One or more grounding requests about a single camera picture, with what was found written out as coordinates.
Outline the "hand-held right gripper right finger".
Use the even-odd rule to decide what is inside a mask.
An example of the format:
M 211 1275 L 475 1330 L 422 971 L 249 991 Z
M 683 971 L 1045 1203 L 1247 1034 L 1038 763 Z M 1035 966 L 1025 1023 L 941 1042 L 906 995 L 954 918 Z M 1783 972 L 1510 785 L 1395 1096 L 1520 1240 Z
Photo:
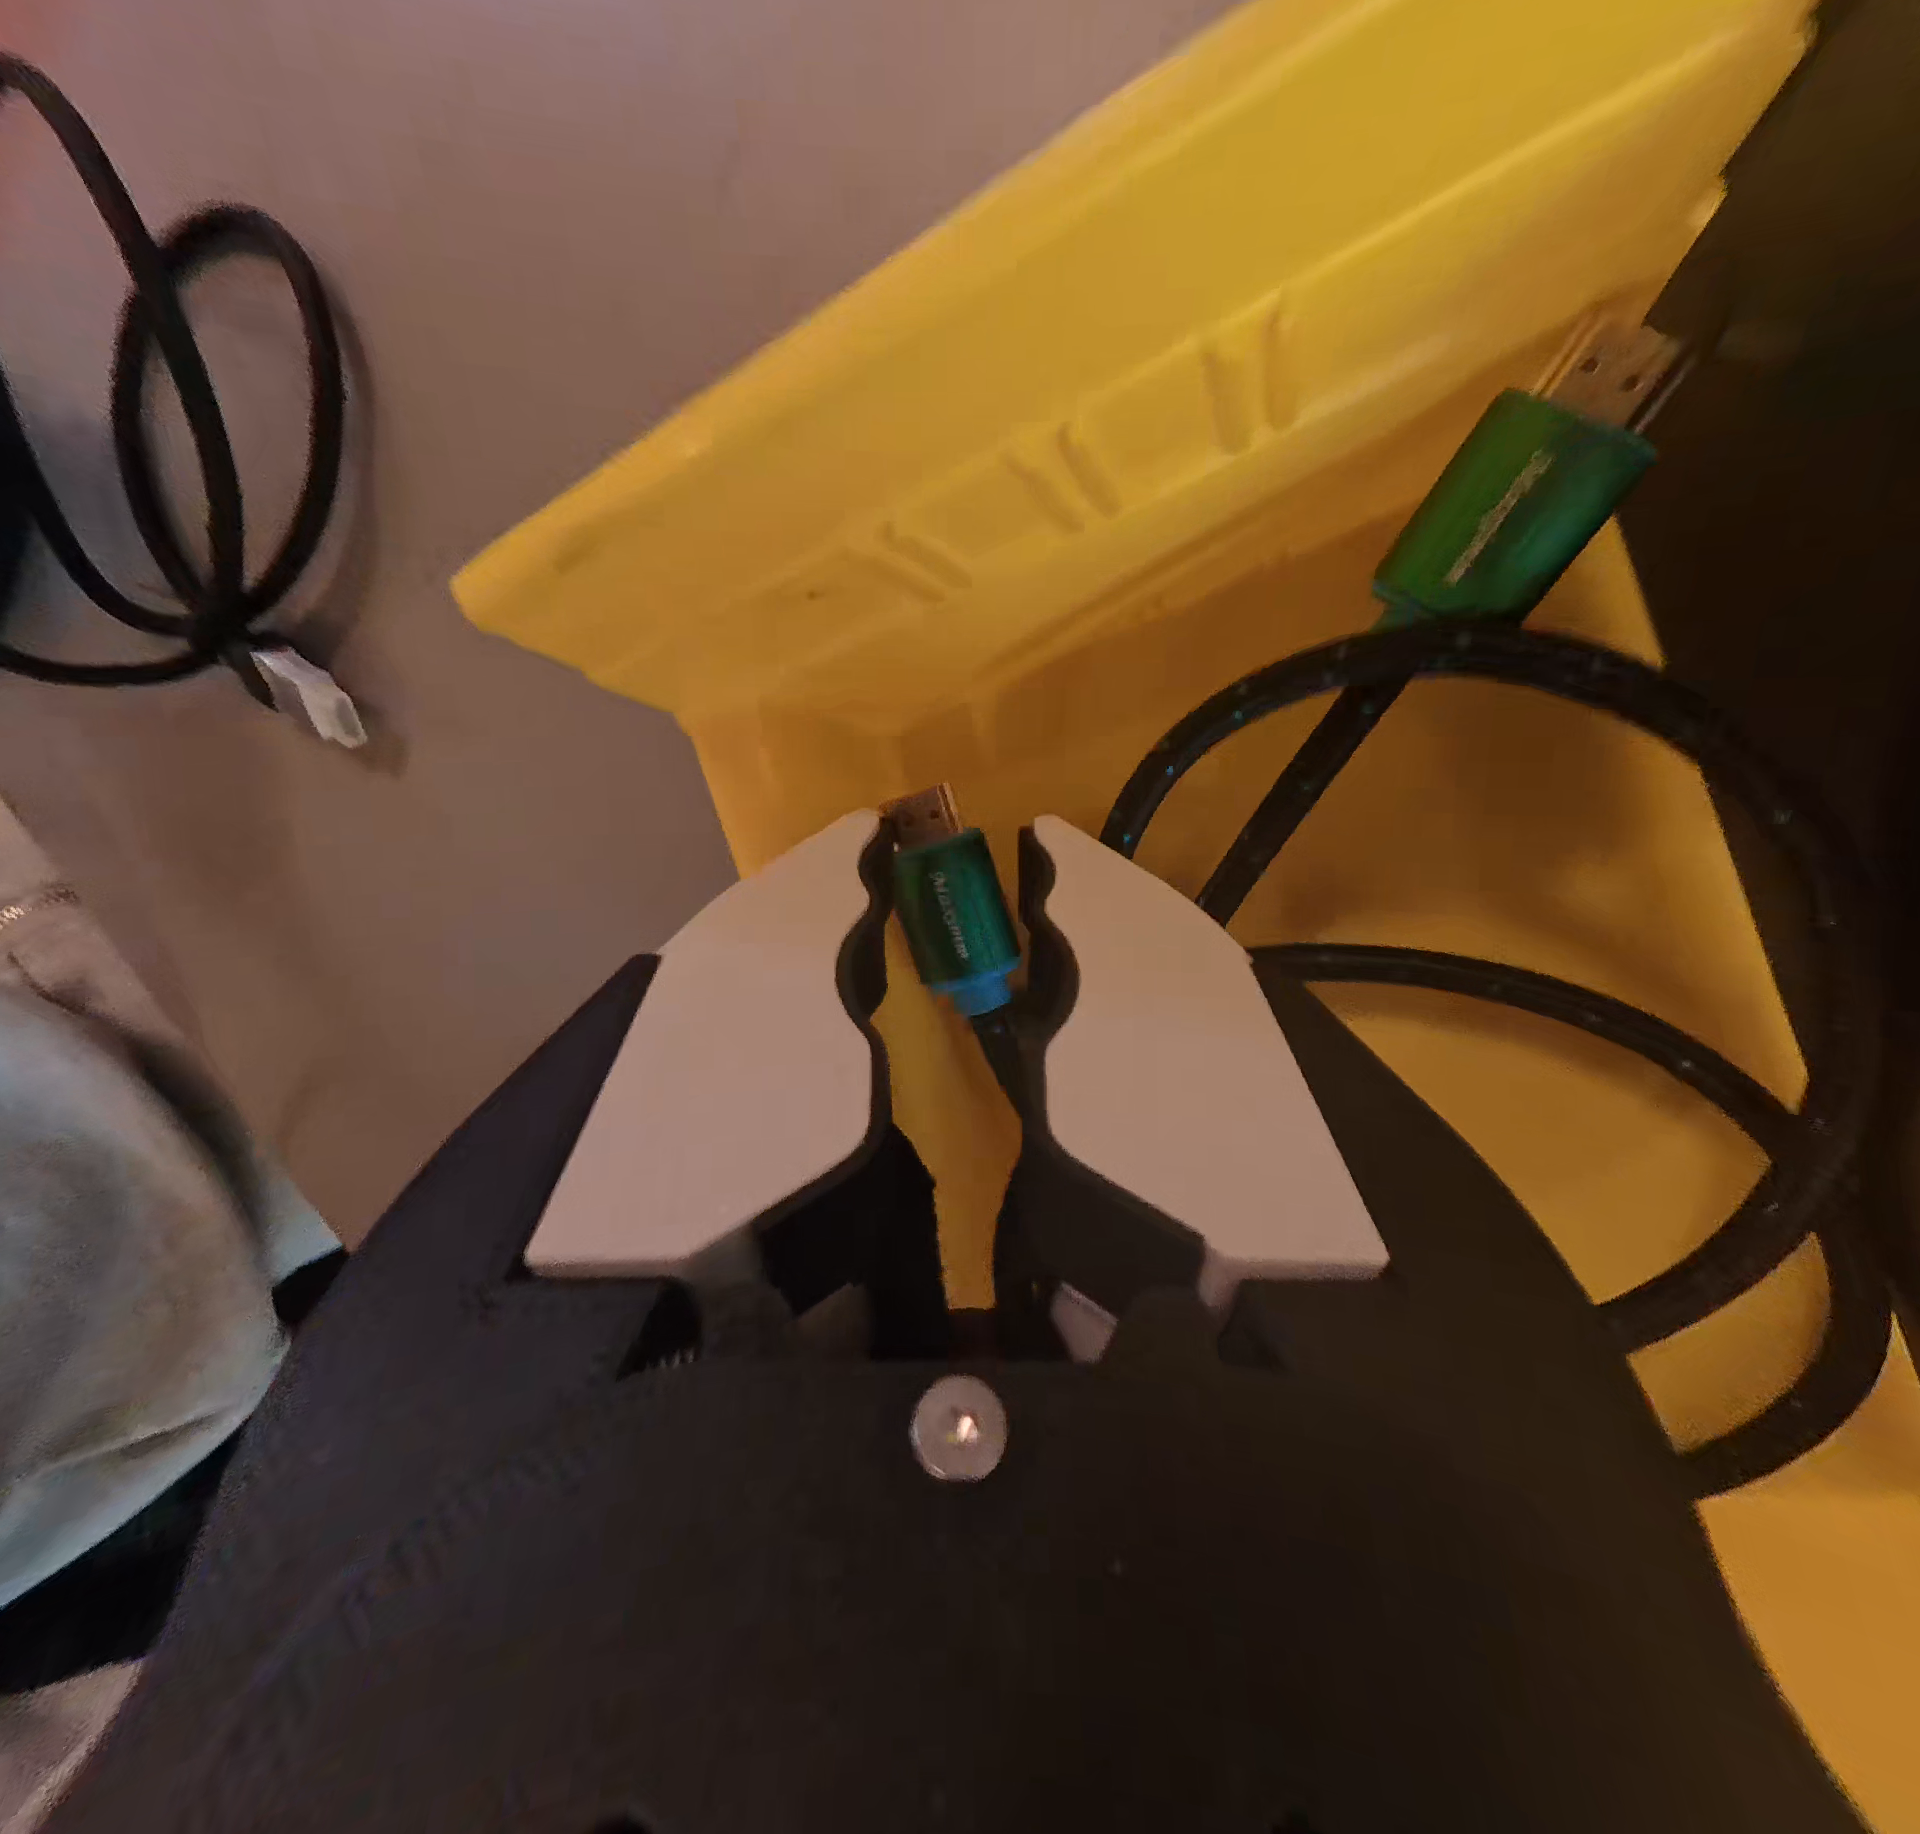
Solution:
M 1252 1282 L 1365 1282 L 1389 1245 L 1251 952 L 1138 860 L 1038 818 L 1021 843 L 1021 1158 L 998 1275 L 1045 1318 Z

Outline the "grey adapter hub with cable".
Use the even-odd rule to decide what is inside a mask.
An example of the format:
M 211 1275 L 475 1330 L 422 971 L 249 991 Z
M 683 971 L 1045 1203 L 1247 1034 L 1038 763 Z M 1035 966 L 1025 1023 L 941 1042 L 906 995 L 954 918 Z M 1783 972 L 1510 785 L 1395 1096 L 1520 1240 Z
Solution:
M 43 546 L 100 616 L 162 646 L 149 660 L 78 664 L 8 642 L 4 670 L 67 689 L 160 689 L 222 666 L 253 703 L 300 720 L 314 740 L 348 751 L 367 747 L 366 716 L 337 677 L 272 631 L 325 546 L 349 447 L 344 335 L 319 265 L 274 215 L 253 207 L 217 203 L 166 234 L 149 232 L 95 129 L 49 75 L 8 54 L 4 98 L 31 106 L 52 135 L 127 276 L 114 342 L 114 454 L 130 524 L 175 600 L 173 608 L 149 608 L 95 564 L 29 443 L 13 388 L 4 385 L 4 604 L 13 604 L 29 552 Z M 185 306 L 189 288 L 222 262 L 265 262 L 281 276 L 307 351 L 304 482 L 274 555 L 255 573 L 229 419 Z M 154 367 L 175 388 L 199 469 L 202 561 L 189 552 L 162 498 L 156 429 L 148 420 Z

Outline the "person's torso in grey sweater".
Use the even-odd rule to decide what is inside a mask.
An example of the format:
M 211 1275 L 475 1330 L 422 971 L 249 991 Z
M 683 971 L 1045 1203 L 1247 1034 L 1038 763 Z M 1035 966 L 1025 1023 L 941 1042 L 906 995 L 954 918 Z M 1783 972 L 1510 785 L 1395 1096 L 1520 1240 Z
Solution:
M 4 812 L 4 1602 L 202 1465 L 340 1248 Z

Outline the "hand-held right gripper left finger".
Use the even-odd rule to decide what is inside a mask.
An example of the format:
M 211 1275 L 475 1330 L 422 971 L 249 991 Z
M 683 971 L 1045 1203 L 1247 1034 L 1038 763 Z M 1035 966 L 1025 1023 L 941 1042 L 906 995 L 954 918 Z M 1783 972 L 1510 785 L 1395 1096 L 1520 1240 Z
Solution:
M 532 1275 L 946 1313 L 931 1180 L 877 1028 L 891 909 L 894 838 L 860 808 L 665 944 L 526 1240 Z

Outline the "yellow plastic bin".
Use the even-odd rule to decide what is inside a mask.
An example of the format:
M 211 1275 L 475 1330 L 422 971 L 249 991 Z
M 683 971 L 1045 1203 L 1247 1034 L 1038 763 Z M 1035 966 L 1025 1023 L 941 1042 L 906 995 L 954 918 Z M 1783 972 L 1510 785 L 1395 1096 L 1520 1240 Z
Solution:
M 1175 716 L 1365 627 L 1503 388 L 1648 313 L 1818 0 L 1251 0 L 501 533 L 466 617 L 675 715 L 740 873 L 950 781 L 1089 833 Z M 1783 1097 L 1791 1012 L 1689 763 L 1524 689 L 1413 689 L 1239 919 L 1568 975 Z M 1331 1004 L 1595 1293 L 1745 1141 L 1518 1015 Z M 1705 1521 L 1876 1832 L 1917 1832 L 1917 1378 Z

